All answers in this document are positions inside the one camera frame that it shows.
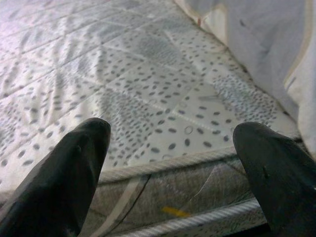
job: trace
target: bed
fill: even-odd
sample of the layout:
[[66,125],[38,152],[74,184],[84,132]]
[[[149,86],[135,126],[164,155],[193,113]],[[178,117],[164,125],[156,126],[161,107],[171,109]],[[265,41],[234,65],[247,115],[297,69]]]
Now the bed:
[[0,2],[0,203],[83,120],[111,144],[80,234],[225,236],[265,223],[232,133],[295,121],[173,1]]

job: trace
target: black object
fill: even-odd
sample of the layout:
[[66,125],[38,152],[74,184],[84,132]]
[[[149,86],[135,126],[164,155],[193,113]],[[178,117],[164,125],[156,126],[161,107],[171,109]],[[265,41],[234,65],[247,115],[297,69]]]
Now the black object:
[[86,218],[110,142],[91,118],[37,164],[0,212],[0,237],[74,237]]
[[254,122],[238,125],[234,145],[251,189],[278,237],[316,236],[316,164],[288,137]]

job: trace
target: mattress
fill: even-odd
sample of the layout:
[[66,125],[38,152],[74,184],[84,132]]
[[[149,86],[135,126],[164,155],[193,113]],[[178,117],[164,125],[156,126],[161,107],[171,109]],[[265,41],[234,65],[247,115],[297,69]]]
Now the mattress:
[[172,1],[1,1],[0,16],[0,202],[99,117],[111,144],[81,236],[264,223],[232,132],[257,121],[297,138],[296,124]]

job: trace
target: yellow mark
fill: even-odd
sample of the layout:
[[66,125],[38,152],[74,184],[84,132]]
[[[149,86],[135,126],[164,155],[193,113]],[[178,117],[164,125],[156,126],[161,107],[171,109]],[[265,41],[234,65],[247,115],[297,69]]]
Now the yellow mark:
[[166,213],[169,213],[171,215],[178,216],[178,217],[189,217],[190,216],[190,214],[187,213],[187,212],[184,212],[184,211],[181,211],[181,210],[178,210],[176,208],[169,207],[169,206],[164,206],[162,208],[162,211],[166,212]]

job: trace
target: spotted pattern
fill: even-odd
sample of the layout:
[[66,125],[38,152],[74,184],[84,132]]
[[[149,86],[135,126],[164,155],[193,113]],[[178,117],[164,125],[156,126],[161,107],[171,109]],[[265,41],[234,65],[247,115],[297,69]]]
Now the spotted pattern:
[[242,121],[294,129],[172,1],[23,2],[0,9],[0,199],[90,117],[112,127],[103,172],[232,146]]

